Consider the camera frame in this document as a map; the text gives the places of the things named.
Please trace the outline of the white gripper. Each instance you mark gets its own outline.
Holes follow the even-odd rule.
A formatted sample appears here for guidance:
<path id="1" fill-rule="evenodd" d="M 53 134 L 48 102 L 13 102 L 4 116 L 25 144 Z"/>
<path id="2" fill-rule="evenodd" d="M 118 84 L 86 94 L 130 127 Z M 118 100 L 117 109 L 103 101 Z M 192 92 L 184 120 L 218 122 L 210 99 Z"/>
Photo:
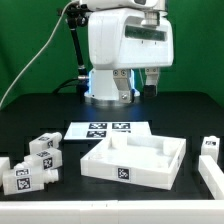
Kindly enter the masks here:
<path id="1" fill-rule="evenodd" d="M 146 27 L 143 20 L 142 11 L 128 8 L 97 11 L 89 18 L 90 61 L 97 70 L 114 70 L 120 100 L 131 99 L 130 72 L 115 69 L 146 68 L 143 92 L 152 98 L 157 95 L 160 75 L 156 67 L 168 67 L 173 62 L 170 22 L 161 17 L 159 26 Z"/>

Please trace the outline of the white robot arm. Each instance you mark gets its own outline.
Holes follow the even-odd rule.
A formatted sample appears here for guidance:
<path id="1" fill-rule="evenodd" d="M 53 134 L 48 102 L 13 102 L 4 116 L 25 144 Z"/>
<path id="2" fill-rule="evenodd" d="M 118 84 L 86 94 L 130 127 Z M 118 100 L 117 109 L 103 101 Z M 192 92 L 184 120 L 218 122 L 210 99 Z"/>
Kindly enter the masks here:
<path id="1" fill-rule="evenodd" d="M 154 96 L 160 69 L 173 63 L 168 0 L 78 0 L 89 12 L 88 45 L 93 69 L 85 100 L 95 105 L 136 102 L 134 71 L 146 74 L 144 90 Z"/>

